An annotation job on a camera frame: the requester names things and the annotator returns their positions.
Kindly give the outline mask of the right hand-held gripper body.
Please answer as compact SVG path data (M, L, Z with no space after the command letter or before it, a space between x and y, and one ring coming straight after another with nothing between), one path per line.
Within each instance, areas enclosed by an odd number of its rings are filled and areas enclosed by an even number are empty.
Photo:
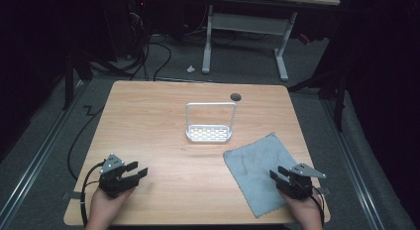
M289 170L290 176L286 176L281 191L293 199L301 200L312 195L312 177L326 177L324 173L319 172L306 164L298 164L287 170Z

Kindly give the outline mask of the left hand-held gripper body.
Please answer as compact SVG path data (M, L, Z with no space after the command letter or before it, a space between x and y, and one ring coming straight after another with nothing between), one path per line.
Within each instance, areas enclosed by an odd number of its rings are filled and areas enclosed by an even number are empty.
M116 198L120 193L131 189L131 180L123 177L126 171L125 162L111 153L99 171L99 188L111 198Z

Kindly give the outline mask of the grey cloth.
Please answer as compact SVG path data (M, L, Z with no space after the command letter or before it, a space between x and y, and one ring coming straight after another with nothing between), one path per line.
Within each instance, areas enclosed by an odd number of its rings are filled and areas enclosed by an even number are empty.
M269 172L291 168L296 160L274 134L227 151L223 158L256 218L285 204Z

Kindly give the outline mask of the white rack with perforated base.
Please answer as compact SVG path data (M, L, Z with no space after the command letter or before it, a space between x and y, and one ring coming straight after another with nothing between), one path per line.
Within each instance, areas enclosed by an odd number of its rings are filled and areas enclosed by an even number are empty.
M227 143L233 134L236 110L235 102L187 103L187 139L192 143Z

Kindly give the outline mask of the black metal stand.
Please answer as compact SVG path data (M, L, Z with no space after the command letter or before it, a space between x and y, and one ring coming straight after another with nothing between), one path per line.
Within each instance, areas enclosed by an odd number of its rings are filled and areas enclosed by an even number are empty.
M74 74L77 73L82 81L90 81L93 77L86 53L73 50L65 57L64 70L64 105L63 110L69 108L74 97Z
M342 132L343 111L345 108L345 91L347 72L345 70L331 69L325 72L314 74L302 82L287 88L289 92L296 92L305 87L319 87L318 97L320 99L335 98L333 119L336 128Z

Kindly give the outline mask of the metal floor rail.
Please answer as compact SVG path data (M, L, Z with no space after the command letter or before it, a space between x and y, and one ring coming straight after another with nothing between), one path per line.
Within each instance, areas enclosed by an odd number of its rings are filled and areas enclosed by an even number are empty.
M73 86L74 97L63 109L65 87L64 82L60 82L0 164L0 230L10 225L52 152L75 102L88 85L88 81L77 81Z
M332 126L335 136L338 139L341 155L343 157L346 170L358 197L359 203L363 209L365 217L367 219L370 230L385 230L383 222L377 212L376 206L372 199L372 196L368 190L368 187L359 171L358 165L351 153L350 146L345 138L345 135L336 125L334 118L334 110L329 101L320 101L324 112L329 118L330 125Z

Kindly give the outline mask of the white desk frame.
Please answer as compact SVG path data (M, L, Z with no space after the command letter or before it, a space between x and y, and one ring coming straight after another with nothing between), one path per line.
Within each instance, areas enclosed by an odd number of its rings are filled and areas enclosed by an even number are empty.
M296 12L292 12L287 19L237 15L214 12L213 6L208 7L206 43L203 52L202 72L209 73L212 55L212 32L214 30L245 32L263 35L281 36L279 47L273 50L277 70L282 81L288 80L288 73L284 63L283 53L292 32Z

